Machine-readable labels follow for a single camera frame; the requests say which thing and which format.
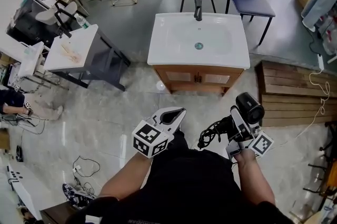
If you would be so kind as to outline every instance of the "person's arm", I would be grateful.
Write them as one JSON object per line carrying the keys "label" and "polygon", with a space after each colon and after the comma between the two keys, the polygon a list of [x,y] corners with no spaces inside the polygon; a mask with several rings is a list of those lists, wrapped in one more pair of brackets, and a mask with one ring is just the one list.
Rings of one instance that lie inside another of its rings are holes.
{"label": "person's arm", "polygon": [[245,149],[234,157],[239,168],[241,191],[246,198],[255,205],[263,201],[275,204],[274,193],[261,172],[255,153]]}
{"label": "person's arm", "polygon": [[112,196],[121,200],[139,190],[151,166],[152,159],[136,153],[105,185],[99,197]]}
{"label": "person's arm", "polygon": [[15,107],[15,106],[8,106],[8,105],[3,105],[2,106],[2,111],[5,114],[23,114],[27,115],[28,110],[26,107]]}

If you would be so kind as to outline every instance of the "black shirt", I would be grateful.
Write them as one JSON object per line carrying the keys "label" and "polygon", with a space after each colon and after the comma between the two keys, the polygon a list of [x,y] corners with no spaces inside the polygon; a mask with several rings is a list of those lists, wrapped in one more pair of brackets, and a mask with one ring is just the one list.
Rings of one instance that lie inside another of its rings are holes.
{"label": "black shirt", "polygon": [[0,113],[3,114],[3,106],[7,104],[14,107],[23,107],[25,96],[13,89],[0,90]]}
{"label": "black shirt", "polygon": [[269,202],[247,201],[229,160],[207,150],[167,151],[154,158],[144,188],[120,201],[97,198],[67,224],[85,223],[86,215],[101,224],[292,223]]}

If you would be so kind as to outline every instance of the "faucet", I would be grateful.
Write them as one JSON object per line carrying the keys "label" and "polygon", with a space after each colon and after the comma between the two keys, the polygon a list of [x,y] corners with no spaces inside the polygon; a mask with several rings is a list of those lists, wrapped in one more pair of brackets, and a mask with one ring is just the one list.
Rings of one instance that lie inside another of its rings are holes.
{"label": "faucet", "polygon": [[195,3],[194,17],[196,21],[201,21],[202,20],[201,0],[194,0],[194,3]]}

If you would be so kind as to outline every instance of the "drain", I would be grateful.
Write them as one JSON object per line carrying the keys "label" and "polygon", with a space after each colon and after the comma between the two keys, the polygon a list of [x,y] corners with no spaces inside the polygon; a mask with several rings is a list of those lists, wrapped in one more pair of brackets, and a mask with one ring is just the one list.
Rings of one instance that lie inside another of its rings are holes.
{"label": "drain", "polygon": [[200,50],[200,49],[203,49],[204,45],[202,43],[196,43],[194,47],[195,49]]}

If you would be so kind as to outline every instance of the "white sink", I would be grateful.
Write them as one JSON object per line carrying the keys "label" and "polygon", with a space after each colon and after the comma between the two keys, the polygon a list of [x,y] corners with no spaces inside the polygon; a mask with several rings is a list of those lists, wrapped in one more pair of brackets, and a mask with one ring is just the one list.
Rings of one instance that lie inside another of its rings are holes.
{"label": "white sink", "polygon": [[240,16],[203,13],[157,14],[153,26],[149,65],[207,65],[250,67]]}

